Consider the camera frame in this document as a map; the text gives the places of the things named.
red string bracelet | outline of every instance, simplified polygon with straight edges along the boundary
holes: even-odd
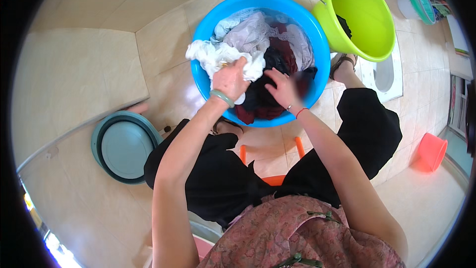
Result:
[[[297,117],[299,116],[299,114],[300,114],[302,111],[304,111],[304,110],[309,110],[309,108],[302,108],[302,109],[296,114],[296,119],[297,119]]]

hand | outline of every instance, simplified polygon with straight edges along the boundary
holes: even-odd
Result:
[[[281,72],[275,68],[265,70],[264,73],[276,83],[276,88],[271,84],[266,84],[265,88],[271,93],[274,99],[276,99],[278,104],[284,109],[287,109],[291,104],[293,106],[301,106],[302,103],[297,97],[294,82],[287,74],[281,74]]]
[[[213,74],[213,89],[236,101],[251,83],[243,80],[243,66],[246,62],[246,58],[241,56],[240,59]]]

silver bracelet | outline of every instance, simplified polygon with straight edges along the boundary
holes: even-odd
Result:
[[[231,100],[231,98],[229,98],[228,96],[226,96],[223,92],[221,91],[218,91],[216,89],[213,89],[212,91],[210,91],[210,95],[211,96],[217,96],[221,99],[223,99],[229,106],[230,108],[233,108],[235,106],[235,102],[233,102]]]

floral pink top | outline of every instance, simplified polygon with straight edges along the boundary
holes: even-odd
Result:
[[[268,196],[245,209],[198,267],[269,268],[295,253],[327,268],[405,267],[388,243],[349,229],[341,207],[306,196]]]

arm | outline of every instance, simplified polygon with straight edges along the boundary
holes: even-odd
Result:
[[[268,91],[284,108],[293,104],[289,111],[296,116],[303,106],[295,94],[293,83],[275,69],[265,73],[277,85],[277,88],[266,85]],[[329,172],[349,226],[388,242],[405,261],[408,255],[405,233],[378,197],[354,154],[309,110],[302,111],[297,120]]]
[[[213,76],[214,88],[236,100],[249,86],[243,81],[241,57],[234,65]],[[196,267],[197,247],[190,230],[185,199],[185,182],[199,156],[208,132],[228,104],[211,96],[181,130],[164,153],[154,181],[152,196],[153,267]]]

